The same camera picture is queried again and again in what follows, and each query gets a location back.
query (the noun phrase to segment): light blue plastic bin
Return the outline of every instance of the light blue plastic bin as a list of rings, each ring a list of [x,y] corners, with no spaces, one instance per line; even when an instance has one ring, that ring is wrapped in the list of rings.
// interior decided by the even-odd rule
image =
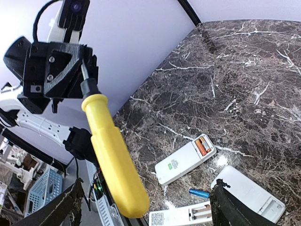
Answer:
[[[29,190],[25,217],[54,200],[63,189],[63,177],[52,169],[47,170]]]

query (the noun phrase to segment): camera lens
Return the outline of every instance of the camera lens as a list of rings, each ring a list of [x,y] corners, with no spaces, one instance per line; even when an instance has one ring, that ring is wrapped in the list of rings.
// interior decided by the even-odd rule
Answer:
[[[80,2],[76,1],[71,4],[70,8],[73,13],[78,13],[80,12],[82,5]]]

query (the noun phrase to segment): white wall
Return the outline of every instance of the white wall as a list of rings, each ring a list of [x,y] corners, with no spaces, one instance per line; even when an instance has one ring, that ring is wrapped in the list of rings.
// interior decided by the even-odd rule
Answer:
[[[301,21],[300,0],[188,0],[202,22],[240,19]]]
[[[4,65],[3,55],[19,36],[32,41],[33,21],[46,2],[0,1],[0,87],[7,81],[18,83]],[[48,23],[60,4],[50,6],[42,15],[38,28],[40,41],[46,40]],[[81,43],[91,46],[97,55],[98,86],[108,96],[112,114],[192,29],[193,24],[175,0],[91,0]],[[48,108],[44,116],[68,126],[88,128],[80,105],[81,100],[64,100],[58,114],[52,114]],[[12,131],[64,163],[71,159],[68,152],[37,133],[21,128]]]

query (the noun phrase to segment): qr code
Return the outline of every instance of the qr code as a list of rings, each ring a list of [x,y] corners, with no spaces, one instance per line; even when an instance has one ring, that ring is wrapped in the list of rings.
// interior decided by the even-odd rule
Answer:
[[[164,213],[153,213],[151,215],[151,226],[163,225]]]

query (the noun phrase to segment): screwdriver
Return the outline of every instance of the screwdriver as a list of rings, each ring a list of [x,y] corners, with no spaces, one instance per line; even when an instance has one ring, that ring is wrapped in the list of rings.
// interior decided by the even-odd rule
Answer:
[[[108,98],[99,92],[97,82],[89,78],[82,62],[84,97],[82,110],[91,129],[92,145],[110,193],[122,215],[142,218],[150,200],[139,178],[119,128],[115,127],[108,109]]]

